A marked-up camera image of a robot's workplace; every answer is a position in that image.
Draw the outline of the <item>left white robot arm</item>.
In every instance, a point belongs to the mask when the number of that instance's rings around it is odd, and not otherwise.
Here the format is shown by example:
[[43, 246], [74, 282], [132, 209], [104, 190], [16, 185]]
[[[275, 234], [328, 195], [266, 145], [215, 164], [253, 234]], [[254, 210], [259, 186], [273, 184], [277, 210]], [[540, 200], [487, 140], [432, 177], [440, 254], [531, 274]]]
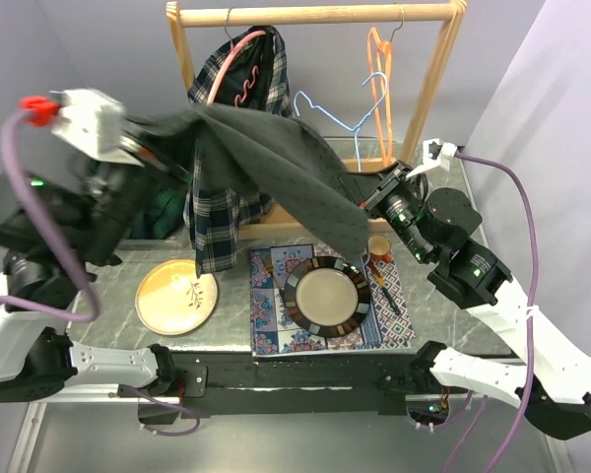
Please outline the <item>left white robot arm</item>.
[[101, 163], [78, 191], [27, 173], [0, 173], [0, 403], [42, 400], [67, 387], [119, 384], [155, 396], [178, 385], [170, 350], [90, 347], [67, 334], [101, 312], [89, 265], [117, 266], [116, 250], [162, 184], [192, 173], [192, 140], [175, 119], [128, 119], [125, 164]]

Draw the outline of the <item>blue wire hanger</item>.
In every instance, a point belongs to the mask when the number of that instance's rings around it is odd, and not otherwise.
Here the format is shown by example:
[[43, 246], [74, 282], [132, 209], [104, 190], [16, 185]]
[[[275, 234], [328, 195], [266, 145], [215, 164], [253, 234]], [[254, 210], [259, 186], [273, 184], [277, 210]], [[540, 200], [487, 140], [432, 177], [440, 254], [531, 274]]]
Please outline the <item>blue wire hanger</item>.
[[361, 132], [369, 119], [374, 116], [376, 111], [378, 111], [383, 100], [387, 98], [389, 91], [388, 75], [383, 72], [372, 72], [361, 83], [363, 88], [368, 85], [373, 85], [374, 89], [379, 92], [379, 96], [374, 99], [373, 104], [363, 111], [363, 114], [360, 115], [359, 118], [354, 117], [353, 120], [349, 121], [343, 120], [339, 115], [333, 113], [321, 103], [314, 101], [305, 91], [297, 91], [292, 99], [293, 111], [296, 117], [301, 118], [304, 109], [312, 110], [323, 115], [342, 130], [350, 134], [353, 139], [357, 171], [364, 170], [360, 148]]

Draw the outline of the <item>grey dotted garment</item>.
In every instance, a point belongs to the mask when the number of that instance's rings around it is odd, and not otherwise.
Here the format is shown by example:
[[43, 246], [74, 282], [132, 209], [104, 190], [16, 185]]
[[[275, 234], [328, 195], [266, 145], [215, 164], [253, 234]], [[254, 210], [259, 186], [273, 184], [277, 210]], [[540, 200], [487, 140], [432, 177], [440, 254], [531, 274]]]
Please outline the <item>grey dotted garment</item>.
[[343, 256], [364, 251], [367, 216], [339, 180], [347, 169], [309, 125], [223, 104], [194, 104], [170, 115], [191, 117], [192, 189], [231, 190], [245, 199], [266, 193]]

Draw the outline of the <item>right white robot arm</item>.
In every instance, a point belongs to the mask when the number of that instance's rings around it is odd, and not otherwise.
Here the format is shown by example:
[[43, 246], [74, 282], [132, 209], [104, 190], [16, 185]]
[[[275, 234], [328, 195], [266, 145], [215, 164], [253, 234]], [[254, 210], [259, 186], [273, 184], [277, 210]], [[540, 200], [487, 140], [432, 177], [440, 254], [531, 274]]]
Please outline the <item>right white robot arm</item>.
[[521, 360], [508, 365], [465, 355], [428, 341], [410, 363], [407, 382], [430, 393], [459, 387], [523, 411], [554, 439], [591, 431], [591, 357], [537, 308], [506, 265], [472, 234], [482, 221], [460, 190], [427, 191], [410, 168], [397, 163], [380, 172], [341, 178], [349, 199], [371, 218], [387, 221], [420, 264], [433, 269], [434, 288], [496, 334]]

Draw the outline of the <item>navy beige plaid skirt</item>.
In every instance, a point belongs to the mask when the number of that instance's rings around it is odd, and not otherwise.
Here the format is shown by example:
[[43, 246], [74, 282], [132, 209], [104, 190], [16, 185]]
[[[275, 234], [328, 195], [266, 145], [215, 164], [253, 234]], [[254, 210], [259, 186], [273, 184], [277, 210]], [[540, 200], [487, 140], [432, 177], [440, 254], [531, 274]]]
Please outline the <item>navy beige plaid skirt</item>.
[[[280, 33], [272, 26], [268, 33], [265, 68], [258, 75], [248, 101], [241, 108], [257, 109], [283, 117], [294, 115], [287, 73], [286, 47]], [[207, 96], [215, 75], [227, 54], [229, 41], [220, 46], [205, 61], [187, 91], [191, 104], [207, 104]], [[274, 206], [266, 193], [255, 192], [242, 198], [231, 190], [210, 194], [190, 189], [184, 208], [184, 223], [195, 249], [199, 275], [230, 270], [236, 263], [239, 227], [254, 224]]]

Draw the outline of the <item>orange clothes hanger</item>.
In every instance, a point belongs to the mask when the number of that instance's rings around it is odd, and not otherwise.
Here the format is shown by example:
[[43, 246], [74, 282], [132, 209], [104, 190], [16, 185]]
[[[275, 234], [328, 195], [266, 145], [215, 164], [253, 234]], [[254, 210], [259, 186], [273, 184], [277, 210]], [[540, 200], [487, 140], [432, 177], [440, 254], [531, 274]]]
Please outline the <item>orange clothes hanger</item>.
[[391, 97], [389, 95], [389, 80], [392, 76], [394, 35], [404, 25], [405, 9], [398, 5], [401, 20], [388, 39], [382, 39], [377, 27], [371, 27], [366, 39], [366, 58], [368, 73], [373, 76], [370, 82], [372, 100], [374, 103], [374, 121], [382, 163], [385, 167], [391, 165], [393, 156], [393, 119]]

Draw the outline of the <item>pink clothes hanger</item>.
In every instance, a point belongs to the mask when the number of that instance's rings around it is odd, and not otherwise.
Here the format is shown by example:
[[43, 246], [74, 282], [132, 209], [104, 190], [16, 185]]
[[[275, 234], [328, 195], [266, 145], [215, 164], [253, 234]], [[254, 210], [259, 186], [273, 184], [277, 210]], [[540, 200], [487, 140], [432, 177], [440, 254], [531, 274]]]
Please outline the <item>pink clothes hanger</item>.
[[237, 40], [230, 39], [227, 54], [211, 84], [206, 103], [240, 107], [248, 101], [258, 75], [265, 68], [268, 33], [264, 27], [251, 27]]

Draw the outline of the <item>green plaid skirt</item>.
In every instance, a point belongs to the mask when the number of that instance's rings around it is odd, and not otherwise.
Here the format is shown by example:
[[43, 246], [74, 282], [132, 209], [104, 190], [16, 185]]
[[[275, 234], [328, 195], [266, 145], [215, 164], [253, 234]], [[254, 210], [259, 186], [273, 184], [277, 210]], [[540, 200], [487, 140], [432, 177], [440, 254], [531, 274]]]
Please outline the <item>green plaid skirt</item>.
[[127, 238], [161, 240], [171, 237], [183, 225], [185, 198], [184, 188], [160, 185], [134, 222]]

